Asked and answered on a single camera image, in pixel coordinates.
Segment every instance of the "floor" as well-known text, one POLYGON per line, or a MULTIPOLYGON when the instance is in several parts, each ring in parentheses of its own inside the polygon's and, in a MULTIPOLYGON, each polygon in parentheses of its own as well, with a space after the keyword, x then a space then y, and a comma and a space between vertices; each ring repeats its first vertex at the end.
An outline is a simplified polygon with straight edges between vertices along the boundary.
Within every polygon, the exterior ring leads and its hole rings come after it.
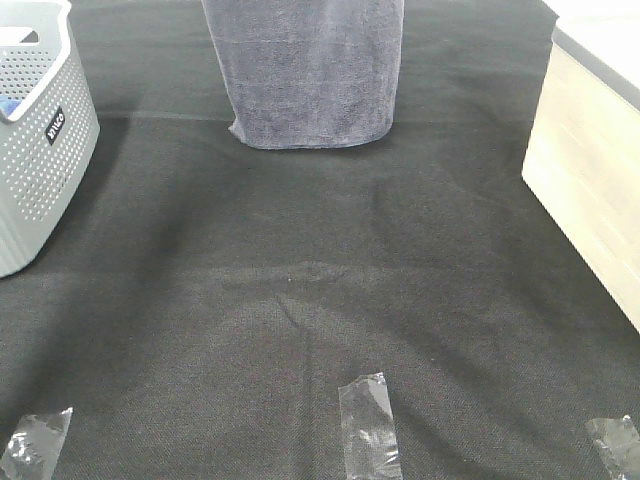
POLYGON ((0 280, 0 441, 73 406, 58 479, 337 480, 384 371, 407 480, 606 478, 640 337, 521 179, 544 4, 407 0, 391 133, 287 152, 228 132, 199 0, 74 5, 101 136, 0 280))

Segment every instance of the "laundry basket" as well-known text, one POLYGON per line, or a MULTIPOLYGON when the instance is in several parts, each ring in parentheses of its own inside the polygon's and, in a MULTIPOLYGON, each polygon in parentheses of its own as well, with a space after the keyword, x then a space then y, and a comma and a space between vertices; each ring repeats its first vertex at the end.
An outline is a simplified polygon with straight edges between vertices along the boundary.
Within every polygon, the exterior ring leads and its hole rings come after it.
POLYGON ((0 277, 42 248, 98 137, 70 9, 66 0, 0 0, 0 277))

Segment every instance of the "tape strip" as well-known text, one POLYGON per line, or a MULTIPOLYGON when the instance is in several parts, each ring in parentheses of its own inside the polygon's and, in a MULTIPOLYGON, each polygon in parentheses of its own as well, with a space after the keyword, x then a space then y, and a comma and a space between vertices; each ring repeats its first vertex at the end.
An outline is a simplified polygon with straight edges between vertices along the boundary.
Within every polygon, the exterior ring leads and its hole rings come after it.
POLYGON ((359 377, 338 394, 347 480, 402 480, 384 374, 359 377))
POLYGON ((2 459, 0 480, 51 480, 67 438, 73 409, 20 419, 2 459))
POLYGON ((640 436, 631 417, 595 418, 586 426, 612 479, 640 479, 640 436))

